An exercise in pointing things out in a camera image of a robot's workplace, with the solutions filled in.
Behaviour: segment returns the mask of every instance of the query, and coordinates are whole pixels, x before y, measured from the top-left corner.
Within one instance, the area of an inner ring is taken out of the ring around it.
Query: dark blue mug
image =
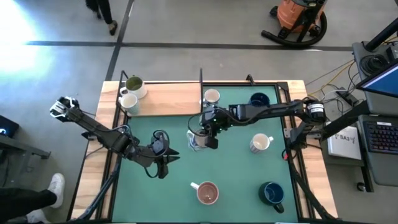
[[[275,182],[263,183],[259,188],[259,197],[264,204],[273,206],[278,213],[285,211],[282,205],[285,193],[279,184]]]
[[[253,106],[269,105],[269,98],[263,93],[255,93],[250,97],[249,104]]]

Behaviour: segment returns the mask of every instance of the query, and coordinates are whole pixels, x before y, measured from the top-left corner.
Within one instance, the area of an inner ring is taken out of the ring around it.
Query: pant leg
[[[97,0],[86,0],[86,6],[93,12],[99,12]]]
[[[109,0],[97,0],[99,9],[101,10],[102,16],[107,24],[113,22],[111,14],[111,6],[109,5]]]
[[[50,206],[56,201],[57,196],[49,190],[0,189],[0,223]]]

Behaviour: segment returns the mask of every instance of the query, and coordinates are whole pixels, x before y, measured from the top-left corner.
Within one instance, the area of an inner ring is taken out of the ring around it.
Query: monitor screen
[[[398,61],[390,63],[381,73],[361,81],[357,88],[398,97]]]

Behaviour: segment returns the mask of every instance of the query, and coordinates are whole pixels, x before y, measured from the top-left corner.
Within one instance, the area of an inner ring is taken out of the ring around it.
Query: mug
[[[220,100],[220,93],[215,89],[206,90],[203,95],[203,106],[215,105]]]
[[[145,88],[144,81],[136,76],[127,79],[126,87],[120,88],[120,95],[125,95],[127,93],[132,93],[136,95],[139,99],[144,97],[147,94],[147,89]]]
[[[198,130],[196,131],[198,134],[205,134],[204,130]],[[206,149],[206,139],[207,136],[197,136],[193,134],[191,131],[187,131],[187,138],[188,138],[188,147],[194,150],[195,152],[201,151],[203,149]]]
[[[249,104],[253,106],[269,105],[269,97],[263,93],[255,93],[251,95]]]
[[[128,116],[137,115],[139,113],[138,97],[132,93],[127,93],[119,97],[120,105],[126,110]]]
[[[273,206],[278,213],[285,211],[282,205],[285,193],[279,184],[275,182],[263,183],[259,188],[259,198],[264,204]]]
[[[255,154],[264,152],[266,149],[268,149],[269,145],[273,140],[274,140],[273,137],[268,137],[265,134],[261,133],[256,134],[251,139],[250,150]]]
[[[210,181],[200,185],[192,182],[191,187],[197,191],[198,200],[205,205],[213,205],[218,200],[218,187]]]

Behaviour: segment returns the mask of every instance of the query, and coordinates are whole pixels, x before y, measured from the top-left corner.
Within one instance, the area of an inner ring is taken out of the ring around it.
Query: white mug
[[[136,95],[139,99],[143,98],[147,94],[147,89],[145,87],[144,81],[139,77],[130,77],[126,81],[126,87],[120,88],[120,95],[125,95],[127,93],[132,93]]]
[[[197,191],[198,200],[205,205],[213,205],[218,200],[218,187],[213,182],[204,181],[200,185],[191,183],[191,187]]]
[[[203,130],[199,130],[197,131],[197,133],[203,134]],[[188,138],[188,147],[193,151],[197,152],[207,148],[205,146],[207,136],[197,136],[188,130],[187,138]]]
[[[119,103],[126,110],[128,116],[137,115],[139,113],[139,102],[136,95],[127,93],[119,97]]]
[[[215,89],[208,89],[203,94],[203,106],[215,105],[220,100],[220,93]]]
[[[266,149],[268,149],[270,143],[273,140],[274,140],[273,137],[268,137],[265,134],[261,134],[261,133],[256,134],[251,139],[250,150],[255,154],[264,152]]]

